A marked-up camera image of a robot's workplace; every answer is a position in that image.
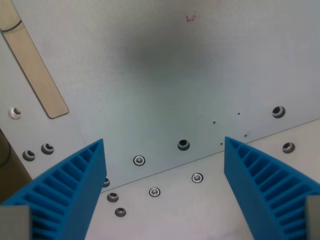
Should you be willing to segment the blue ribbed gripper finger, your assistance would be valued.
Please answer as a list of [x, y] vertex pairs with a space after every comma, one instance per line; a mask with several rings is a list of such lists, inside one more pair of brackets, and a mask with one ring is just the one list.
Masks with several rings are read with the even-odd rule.
[[305, 240], [305, 201], [320, 185], [288, 164], [225, 137], [224, 174], [255, 240]]
[[33, 240], [83, 240], [107, 177], [103, 139], [60, 161], [5, 200], [28, 206]]

